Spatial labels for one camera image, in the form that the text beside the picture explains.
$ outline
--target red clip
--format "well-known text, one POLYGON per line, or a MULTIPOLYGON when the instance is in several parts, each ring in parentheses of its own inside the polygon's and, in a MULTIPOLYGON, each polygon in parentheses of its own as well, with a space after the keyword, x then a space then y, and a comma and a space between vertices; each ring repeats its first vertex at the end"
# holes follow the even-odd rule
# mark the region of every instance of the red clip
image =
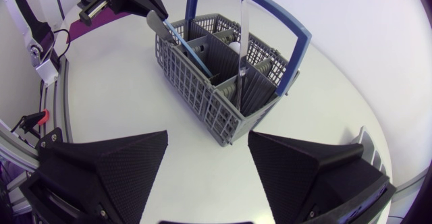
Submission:
POLYGON ((48 112, 48 110, 44 109, 43 112, 45 112, 45 116, 38 121, 38 125, 42 125, 42 124, 44 124, 44 123, 46 123, 48 121, 48 118, 49 118, 49 112, 48 112))

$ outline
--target gray plastic cutlery basket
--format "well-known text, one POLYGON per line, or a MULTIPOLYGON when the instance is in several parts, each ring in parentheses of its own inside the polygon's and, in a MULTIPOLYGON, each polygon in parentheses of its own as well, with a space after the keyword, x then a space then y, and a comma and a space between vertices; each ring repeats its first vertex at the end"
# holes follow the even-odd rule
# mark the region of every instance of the gray plastic cutlery basket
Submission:
POLYGON ((264 118, 291 86, 301 62, 299 59, 294 72, 288 68, 291 72, 287 77, 289 80, 283 80, 290 63, 276 50, 249 34, 248 63, 239 111, 235 107, 239 54, 228 45, 240 41, 240 25, 219 14, 193 15, 192 19, 180 20, 172 25, 213 77, 206 76, 174 35, 178 45, 156 35, 157 62, 166 78, 221 146, 232 144, 264 118))

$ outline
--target white table surface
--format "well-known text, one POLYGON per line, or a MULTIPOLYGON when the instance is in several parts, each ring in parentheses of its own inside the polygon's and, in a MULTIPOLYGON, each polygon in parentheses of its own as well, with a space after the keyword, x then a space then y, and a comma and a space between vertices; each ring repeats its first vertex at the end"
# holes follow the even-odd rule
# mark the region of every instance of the white table surface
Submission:
MULTIPOLYGON (((186 0, 162 0, 169 21, 184 19, 186 0)), ((296 38, 282 23, 249 5, 250 31, 289 58, 296 38)), ((77 20, 78 7, 63 27, 77 20)), ((197 15, 220 13, 240 21, 240 0, 199 0, 197 15)), ((168 131, 168 147, 141 223, 253 221, 274 223, 247 147, 247 135, 220 147, 165 79, 155 57, 155 33, 146 18, 127 16, 74 40, 67 52, 69 110, 74 142, 168 131)), ((56 51, 65 48, 59 34, 56 51)), ((350 81, 314 46, 301 75, 255 131, 325 144, 347 144, 365 125, 387 174, 385 136, 350 81)), ((379 222, 384 223, 389 204, 379 222)))

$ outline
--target basket handle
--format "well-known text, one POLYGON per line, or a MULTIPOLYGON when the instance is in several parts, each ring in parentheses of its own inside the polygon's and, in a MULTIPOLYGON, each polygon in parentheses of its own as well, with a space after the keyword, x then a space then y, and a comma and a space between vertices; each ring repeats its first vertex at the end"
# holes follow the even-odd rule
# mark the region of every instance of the basket handle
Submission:
MULTIPOLYGON (((311 41, 312 35, 310 32, 287 10, 280 5, 276 4, 272 0, 253 0, 261 7, 272 13, 277 19, 279 19, 285 26, 287 26, 296 36, 297 43, 292 51, 289 63, 286 65, 286 71, 283 74, 279 86, 276 88, 276 94, 278 96, 284 95, 291 85, 300 63, 304 57, 309 42, 311 41)), ((186 5, 186 17, 185 19, 191 20, 195 18, 196 5, 198 0, 188 0, 186 5)))

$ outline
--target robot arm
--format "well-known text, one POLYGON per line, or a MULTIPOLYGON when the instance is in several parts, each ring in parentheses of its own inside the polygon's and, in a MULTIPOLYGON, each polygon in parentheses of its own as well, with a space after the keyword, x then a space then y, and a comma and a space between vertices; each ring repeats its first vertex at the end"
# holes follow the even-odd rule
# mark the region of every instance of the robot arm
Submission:
POLYGON ((91 20, 106 7, 111 8, 115 14, 128 12, 144 17, 149 11, 154 10, 162 20, 168 18, 162 0, 94 0, 80 13, 81 21, 90 26, 91 20))
POLYGON ((24 37, 31 63, 47 85, 58 77, 58 64, 51 60, 54 34, 46 22, 33 14, 27 0, 5 0, 7 9, 24 37))

